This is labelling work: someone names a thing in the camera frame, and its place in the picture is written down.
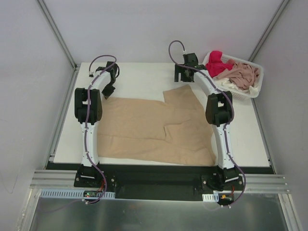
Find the beige t shirt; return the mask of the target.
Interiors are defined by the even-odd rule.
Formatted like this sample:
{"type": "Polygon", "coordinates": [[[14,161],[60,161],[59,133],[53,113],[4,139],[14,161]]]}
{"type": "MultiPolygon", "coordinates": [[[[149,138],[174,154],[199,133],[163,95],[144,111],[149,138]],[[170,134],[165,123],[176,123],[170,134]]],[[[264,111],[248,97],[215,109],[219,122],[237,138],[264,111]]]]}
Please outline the beige t shirt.
{"type": "Polygon", "coordinates": [[[188,166],[213,166],[213,130],[189,85],[163,93],[163,101],[110,98],[97,131],[100,157],[188,166]]]}

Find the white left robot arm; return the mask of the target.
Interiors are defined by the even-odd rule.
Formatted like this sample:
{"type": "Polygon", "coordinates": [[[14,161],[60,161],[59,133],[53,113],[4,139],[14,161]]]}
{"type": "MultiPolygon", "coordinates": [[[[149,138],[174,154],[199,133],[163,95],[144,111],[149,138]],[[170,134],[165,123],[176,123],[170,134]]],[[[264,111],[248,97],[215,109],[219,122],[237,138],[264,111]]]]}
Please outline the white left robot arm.
{"type": "Polygon", "coordinates": [[[106,67],[98,67],[97,73],[90,73],[90,84],[76,88],[74,93],[74,114],[81,127],[82,161],[75,176],[75,187],[98,188],[105,185],[99,170],[97,134],[103,115],[102,100],[114,92],[114,83],[119,76],[119,66],[108,61],[106,67]]]}

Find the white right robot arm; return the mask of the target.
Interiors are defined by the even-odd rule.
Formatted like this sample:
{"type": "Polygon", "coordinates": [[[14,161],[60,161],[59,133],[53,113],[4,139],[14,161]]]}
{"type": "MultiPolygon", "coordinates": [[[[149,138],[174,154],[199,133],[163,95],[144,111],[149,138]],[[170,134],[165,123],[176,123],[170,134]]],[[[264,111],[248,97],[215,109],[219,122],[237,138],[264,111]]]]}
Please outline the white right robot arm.
{"type": "Polygon", "coordinates": [[[184,53],[184,63],[175,63],[175,82],[194,82],[207,96],[205,117],[212,126],[217,146],[216,172],[206,181],[212,190],[229,189],[239,178],[239,170],[233,159],[230,123],[234,119],[232,93],[223,91],[214,83],[205,66],[199,64],[195,53],[184,53]]]}

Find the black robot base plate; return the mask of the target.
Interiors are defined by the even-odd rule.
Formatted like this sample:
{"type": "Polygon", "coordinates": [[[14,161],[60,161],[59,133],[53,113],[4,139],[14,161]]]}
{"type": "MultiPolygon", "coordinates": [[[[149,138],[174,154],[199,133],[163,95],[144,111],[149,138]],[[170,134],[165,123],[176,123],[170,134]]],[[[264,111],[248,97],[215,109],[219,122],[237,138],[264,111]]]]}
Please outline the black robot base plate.
{"type": "Polygon", "coordinates": [[[240,192],[244,180],[236,169],[100,164],[80,165],[74,187],[103,188],[117,199],[200,201],[215,191],[240,192]]]}

